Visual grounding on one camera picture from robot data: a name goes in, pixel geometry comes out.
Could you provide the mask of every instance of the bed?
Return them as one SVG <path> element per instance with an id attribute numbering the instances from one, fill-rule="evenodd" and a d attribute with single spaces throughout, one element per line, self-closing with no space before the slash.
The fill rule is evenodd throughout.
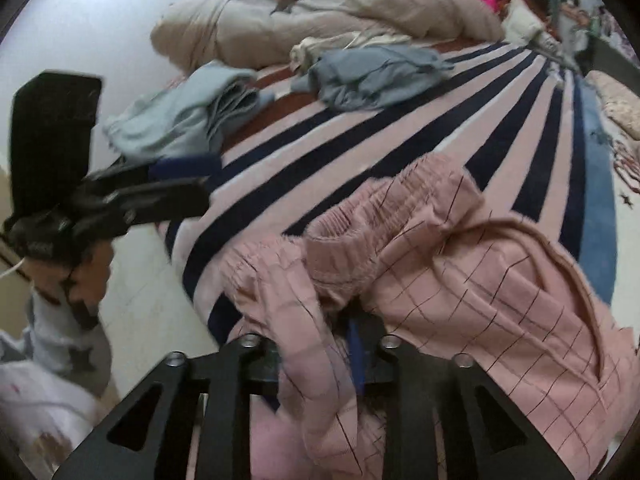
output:
<path id="1" fill-rule="evenodd" d="M 338 113 L 289 92 L 287 67 L 260 72 L 276 102 L 223 150 L 200 219 L 160 226 L 197 313 L 223 344 L 240 315 L 222 293 L 225 248 L 265 232 L 300 235 L 367 178 L 444 152 L 465 165 L 496 211 L 535 220 L 578 260 L 610 303 L 616 203 L 598 103 L 580 76 L 507 43 L 434 45 L 454 63 L 445 83 L 377 112 Z"/>

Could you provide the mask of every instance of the striped blanket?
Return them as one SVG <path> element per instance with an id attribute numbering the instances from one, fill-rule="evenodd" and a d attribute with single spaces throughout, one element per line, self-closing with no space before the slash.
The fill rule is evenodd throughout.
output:
<path id="1" fill-rule="evenodd" d="M 616 218 L 591 89 L 512 44 L 444 57 L 454 64 L 450 79 L 373 112 L 341 114 L 310 95 L 289 94 L 286 68 L 258 80 L 280 98 L 226 151 L 222 174 L 210 183 L 211 208 L 160 228 L 185 291 L 220 344 L 240 316 L 222 293 L 218 263 L 226 247 L 265 232 L 300 235 L 366 179 L 393 176 L 433 150 L 464 165 L 492 209 L 513 209 L 559 240 L 610 303 Z"/>

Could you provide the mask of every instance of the human hand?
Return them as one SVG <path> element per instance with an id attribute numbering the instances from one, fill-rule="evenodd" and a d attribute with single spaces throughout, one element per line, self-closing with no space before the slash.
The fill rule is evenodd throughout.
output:
<path id="1" fill-rule="evenodd" d="M 69 301 L 83 301 L 86 306 L 95 307 L 107 292 L 112 260 L 111 242 L 102 240 L 92 247 L 85 260 L 75 269 L 31 258 L 25 260 L 22 268 L 36 288 L 53 299 L 59 299 L 60 284 L 71 278 L 76 284 L 69 291 Z"/>

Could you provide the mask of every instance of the beige fluffy cushion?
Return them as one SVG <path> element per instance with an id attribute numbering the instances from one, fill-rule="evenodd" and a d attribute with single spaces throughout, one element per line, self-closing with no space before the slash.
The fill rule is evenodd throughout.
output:
<path id="1" fill-rule="evenodd" d="M 598 89 L 607 117 L 640 140 L 640 97 L 604 72 L 592 70 L 586 79 Z"/>

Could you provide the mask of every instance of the person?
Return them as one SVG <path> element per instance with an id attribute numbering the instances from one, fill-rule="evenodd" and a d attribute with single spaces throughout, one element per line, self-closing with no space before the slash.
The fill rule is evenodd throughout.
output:
<path id="1" fill-rule="evenodd" d="M 109 241 L 95 244 L 75 269 L 27 258 L 22 269 L 32 281 L 28 326 L 20 340 L 0 333 L 0 364 L 31 359 L 100 397 L 111 377 L 111 348 L 97 314 L 112 259 Z M 69 301 L 84 302 L 85 312 L 72 308 L 63 294 L 60 283 L 69 277 L 76 282 Z"/>

